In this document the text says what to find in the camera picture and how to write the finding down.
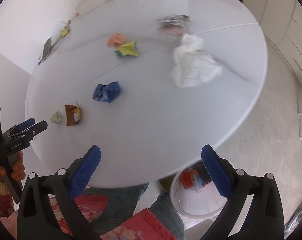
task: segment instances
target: red cloth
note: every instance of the red cloth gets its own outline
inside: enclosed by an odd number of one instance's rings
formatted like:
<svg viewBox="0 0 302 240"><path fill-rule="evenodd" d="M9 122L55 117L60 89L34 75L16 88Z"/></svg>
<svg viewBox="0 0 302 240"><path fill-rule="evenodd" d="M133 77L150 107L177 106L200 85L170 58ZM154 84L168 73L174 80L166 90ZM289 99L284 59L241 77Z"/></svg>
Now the red cloth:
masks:
<svg viewBox="0 0 302 240"><path fill-rule="evenodd" d="M0 217L8 217L14 212L12 196L0 195Z"/></svg>
<svg viewBox="0 0 302 240"><path fill-rule="evenodd" d="M102 240L177 240L147 208L101 236Z"/></svg>
<svg viewBox="0 0 302 240"><path fill-rule="evenodd" d="M107 200L107 196L103 195L81 195L75 198L75 202L88 222L97 219L99 215L102 214L106 208ZM50 202L61 230L72 235L62 216L56 199L51 198ZM17 239L17 212L14 212L8 218L3 217L0 220L11 235ZM148 209L142 210L126 220L122 225L100 237L102 240L176 240L173 234L171 234Z"/></svg>

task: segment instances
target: hand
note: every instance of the hand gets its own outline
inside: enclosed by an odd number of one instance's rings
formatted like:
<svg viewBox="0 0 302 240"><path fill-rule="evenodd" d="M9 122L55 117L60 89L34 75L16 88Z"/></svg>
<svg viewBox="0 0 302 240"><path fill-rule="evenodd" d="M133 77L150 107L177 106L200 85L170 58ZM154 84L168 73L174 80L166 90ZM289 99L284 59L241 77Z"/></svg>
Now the hand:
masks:
<svg viewBox="0 0 302 240"><path fill-rule="evenodd" d="M16 163L12 166L13 172L11 173L11 177L16 181L21 181L26 177L24 173L24 160L23 160L23 153L20 151L19 158ZM1 176L6 175L6 170L4 167L0 166L0 182L2 182Z"/></svg>

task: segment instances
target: white trash bin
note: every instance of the white trash bin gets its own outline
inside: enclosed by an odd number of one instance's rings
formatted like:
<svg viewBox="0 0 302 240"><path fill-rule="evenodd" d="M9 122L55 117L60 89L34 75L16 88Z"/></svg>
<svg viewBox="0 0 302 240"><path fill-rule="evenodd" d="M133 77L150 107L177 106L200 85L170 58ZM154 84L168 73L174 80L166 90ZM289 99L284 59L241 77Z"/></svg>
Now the white trash bin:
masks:
<svg viewBox="0 0 302 240"><path fill-rule="evenodd" d="M213 181L205 185L201 192L184 189L178 172L172 181L170 197L175 209L183 216L191 219L209 219L218 215L227 202L216 189Z"/></svg>

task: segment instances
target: crumpled brown paper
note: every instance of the crumpled brown paper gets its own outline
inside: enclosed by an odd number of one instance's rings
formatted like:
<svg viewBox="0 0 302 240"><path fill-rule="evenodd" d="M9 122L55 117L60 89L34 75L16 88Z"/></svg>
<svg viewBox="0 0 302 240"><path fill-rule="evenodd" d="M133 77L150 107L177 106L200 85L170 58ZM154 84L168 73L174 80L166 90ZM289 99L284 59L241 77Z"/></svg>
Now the crumpled brown paper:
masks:
<svg viewBox="0 0 302 240"><path fill-rule="evenodd" d="M81 119L82 109L79 107L78 103L75 102L75 106L66 105L66 114L67 114L67 126L77 124Z"/></svg>

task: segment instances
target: red patterned fabric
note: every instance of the red patterned fabric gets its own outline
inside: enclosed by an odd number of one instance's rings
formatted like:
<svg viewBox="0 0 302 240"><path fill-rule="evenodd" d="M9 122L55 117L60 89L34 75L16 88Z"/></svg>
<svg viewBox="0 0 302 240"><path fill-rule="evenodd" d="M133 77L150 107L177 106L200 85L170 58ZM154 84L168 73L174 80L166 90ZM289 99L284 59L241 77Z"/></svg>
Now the red patterned fabric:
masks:
<svg viewBox="0 0 302 240"><path fill-rule="evenodd" d="M105 210L108 202L108 197L103 195L81 195L75 198L75 202L86 220L90 223L93 220L97 219ZM64 217L62 216L56 198L50 198L50 203L61 230L72 236L72 233L66 221L64 220Z"/></svg>
<svg viewBox="0 0 302 240"><path fill-rule="evenodd" d="M12 196L0 195L0 217L9 217L14 212Z"/></svg>
<svg viewBox="0 0 302 240"><path fill-rule="evenodd" d="M147 208L101 236L102 240L177 240Z"/></svg>

